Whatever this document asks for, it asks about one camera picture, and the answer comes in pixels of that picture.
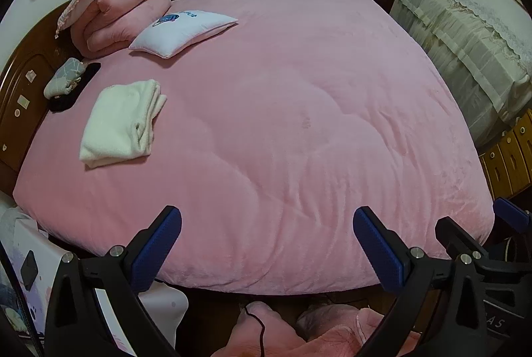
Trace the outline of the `dark wooden headboard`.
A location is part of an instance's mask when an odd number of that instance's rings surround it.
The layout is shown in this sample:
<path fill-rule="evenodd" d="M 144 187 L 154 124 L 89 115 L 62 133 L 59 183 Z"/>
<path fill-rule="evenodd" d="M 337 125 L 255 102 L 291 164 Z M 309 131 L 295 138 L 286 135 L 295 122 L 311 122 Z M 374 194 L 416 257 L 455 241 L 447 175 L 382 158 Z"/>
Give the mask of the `dark wooden headboard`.
<path fill-rule="evenodd" d="M 68 32 L 56 37 L 67 3 L 43 17 L 22 39 L 1 74 L 1 192 L 11 196 L 25 156 L 48 113 L 45 85 L 71 57 L 80 57 Z"/>

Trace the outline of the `black object on bed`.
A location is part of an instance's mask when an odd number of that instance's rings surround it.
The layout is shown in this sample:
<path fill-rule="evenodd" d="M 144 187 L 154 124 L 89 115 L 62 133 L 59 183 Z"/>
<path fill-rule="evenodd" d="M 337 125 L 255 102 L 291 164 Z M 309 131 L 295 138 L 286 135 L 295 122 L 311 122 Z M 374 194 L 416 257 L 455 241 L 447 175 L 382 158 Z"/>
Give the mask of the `black object on bed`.
<path fill-rule="evenodd" d="M 78 97 L 100 70 L 100 62 L 92 62 L 80 77 L 77 78 L 76 85 L 68 94 L 62 94 L 48 100 L 48 109 L 52 113 L 60 113 L 74 106 Z"/>

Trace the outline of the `white small pillow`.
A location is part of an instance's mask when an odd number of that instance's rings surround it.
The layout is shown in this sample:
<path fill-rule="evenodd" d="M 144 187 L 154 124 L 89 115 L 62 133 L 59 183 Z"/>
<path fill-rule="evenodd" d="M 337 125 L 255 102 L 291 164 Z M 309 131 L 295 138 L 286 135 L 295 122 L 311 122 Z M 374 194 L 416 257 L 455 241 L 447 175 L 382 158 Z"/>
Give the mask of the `white small pillow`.
<path fill-rule="evenodd" d="M 170 59 L 237 23 L 235 18 L 203 10 L 169 13 L 144 28 L 128 49 Z"/>

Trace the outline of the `wooden drawer cabinet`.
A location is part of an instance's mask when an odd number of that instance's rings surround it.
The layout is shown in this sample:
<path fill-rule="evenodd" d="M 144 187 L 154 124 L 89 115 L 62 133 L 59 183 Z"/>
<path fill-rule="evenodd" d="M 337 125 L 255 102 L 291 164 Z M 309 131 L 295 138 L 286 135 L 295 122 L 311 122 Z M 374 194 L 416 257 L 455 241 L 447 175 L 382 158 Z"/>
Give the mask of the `wooden drawer cabinet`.
<path fill-rule="evenodd" d="M 512 198 L 531 188 L 531 109 L 479 151 L 480 164 L 495 198 Z"/>

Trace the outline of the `beige lace covered furniture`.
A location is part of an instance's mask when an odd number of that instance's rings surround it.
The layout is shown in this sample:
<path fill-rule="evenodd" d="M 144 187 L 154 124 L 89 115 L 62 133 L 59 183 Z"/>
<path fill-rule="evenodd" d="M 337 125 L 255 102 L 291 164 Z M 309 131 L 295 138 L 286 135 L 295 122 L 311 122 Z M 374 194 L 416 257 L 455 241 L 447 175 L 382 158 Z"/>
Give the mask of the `beige lace covered furniture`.
<path fill-rule="evenodd" d="M 395 0 L 390 15 L 452 92 L 475 146 L 531 104 L 531 17 L 515 0 Z"/>

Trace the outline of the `pink slippers on floor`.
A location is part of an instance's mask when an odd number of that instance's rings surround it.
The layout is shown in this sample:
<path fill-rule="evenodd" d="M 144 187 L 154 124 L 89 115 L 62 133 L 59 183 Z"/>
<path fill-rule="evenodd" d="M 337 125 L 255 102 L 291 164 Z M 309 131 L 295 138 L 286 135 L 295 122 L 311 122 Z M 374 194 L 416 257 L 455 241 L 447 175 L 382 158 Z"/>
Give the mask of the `pink slippers on floor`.
<path fill-rule="evenodd" d="M 228 343 L 215 356 L 354 356 L 383 315 L 333 304 L 302 314 L 292 327 L 263 302 L 242 309 Z"/>

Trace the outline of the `pink folded quilt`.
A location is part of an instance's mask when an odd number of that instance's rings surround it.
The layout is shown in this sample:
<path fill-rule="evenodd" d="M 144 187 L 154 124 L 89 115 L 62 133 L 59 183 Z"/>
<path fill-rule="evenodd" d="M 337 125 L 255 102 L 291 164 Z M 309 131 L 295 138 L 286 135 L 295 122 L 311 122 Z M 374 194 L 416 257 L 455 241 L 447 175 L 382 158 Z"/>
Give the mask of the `pink folded quilt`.
<path fill-rule="evenodd" d="M 171 0 L 71 0 L 63 10 L 55 35 L 68 30 L 86 59 L 108 56 L 133 40 L 171 7 Z"/>

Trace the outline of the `cream knitted cardigan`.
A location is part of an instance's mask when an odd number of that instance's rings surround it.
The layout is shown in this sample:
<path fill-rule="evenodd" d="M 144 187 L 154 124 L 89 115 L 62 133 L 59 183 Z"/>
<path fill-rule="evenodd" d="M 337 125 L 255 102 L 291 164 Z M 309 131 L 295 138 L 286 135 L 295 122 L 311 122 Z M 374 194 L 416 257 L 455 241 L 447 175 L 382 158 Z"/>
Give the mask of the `cream knitted cardigan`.
<path fill-rule="evenodd" d="M 81 138 L 79 159 L 94 169 L 148 156 L 153 121 L 167 96 L 155 80 L 116 84 L 98 95 Z"/>

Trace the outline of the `grey patterned cloth bundle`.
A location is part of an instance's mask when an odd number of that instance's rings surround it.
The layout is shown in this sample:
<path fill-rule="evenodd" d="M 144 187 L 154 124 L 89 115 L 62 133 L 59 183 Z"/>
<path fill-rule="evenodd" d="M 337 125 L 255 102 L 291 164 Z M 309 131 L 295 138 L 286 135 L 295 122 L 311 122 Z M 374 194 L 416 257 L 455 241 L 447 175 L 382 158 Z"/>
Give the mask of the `grey patterned cloth bundle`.
<path fill-rule="evenodd" d="M 52 99 L 70 94 L 77 87 L 85 71 L 86 65 L 77 58 L 67 59 L 45 86 L 44 97 Z"/>

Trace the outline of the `pink plush bed blanket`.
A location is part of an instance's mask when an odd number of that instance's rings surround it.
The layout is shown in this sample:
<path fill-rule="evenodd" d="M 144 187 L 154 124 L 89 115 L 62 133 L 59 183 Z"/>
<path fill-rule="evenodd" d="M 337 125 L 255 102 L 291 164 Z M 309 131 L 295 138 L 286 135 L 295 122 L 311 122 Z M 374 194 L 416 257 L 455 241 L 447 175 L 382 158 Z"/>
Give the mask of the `pink plush bed blanket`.
<path fill-rule="evenodd" d="M 122 49 L 42 122 L 14 199 L 93 254 L 167 205 L 183 230 L 163 281 L 255 295 L 377 281 L 352 232 L 371 207 L 433 257 L 437 220 L 479 242 L 491 196 L 463 114 L 426 53 L 373 0 L 178 0 L 237 24 L 170 60 Z M 155 80 L 167 100 L 145 158 L 89 169 L 82 134 L 105 88 Z"/>

